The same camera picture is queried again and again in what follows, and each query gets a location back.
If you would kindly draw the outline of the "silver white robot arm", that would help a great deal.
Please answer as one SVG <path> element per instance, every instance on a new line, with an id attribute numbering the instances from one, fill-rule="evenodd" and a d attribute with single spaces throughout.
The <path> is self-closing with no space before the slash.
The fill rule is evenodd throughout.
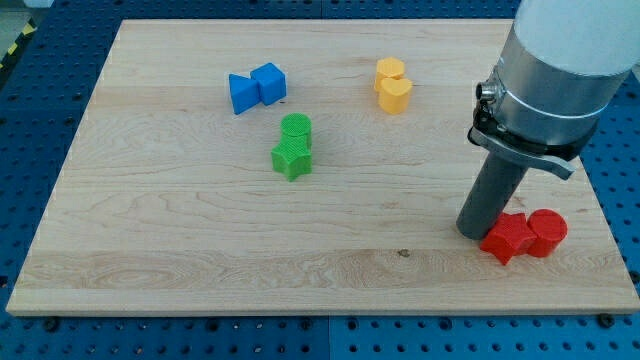
<path id="1" fill-rule="evenodd" d="M 459 232 L 482 239 L 530 168 L 568 179 L 638 61 L 637 0 L 521 2 L 490 76 L 476 86 L 468 139 L 488 155 Z"/>

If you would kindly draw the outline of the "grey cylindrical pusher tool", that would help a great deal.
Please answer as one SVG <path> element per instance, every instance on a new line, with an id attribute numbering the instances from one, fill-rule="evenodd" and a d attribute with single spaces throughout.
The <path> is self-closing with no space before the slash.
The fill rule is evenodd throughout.
<path id="1" fill-rule="evenodd" d="M 456 220 L 459 232 L 481 240 L 493 228 L 527 168 L 490 153 Z"/>

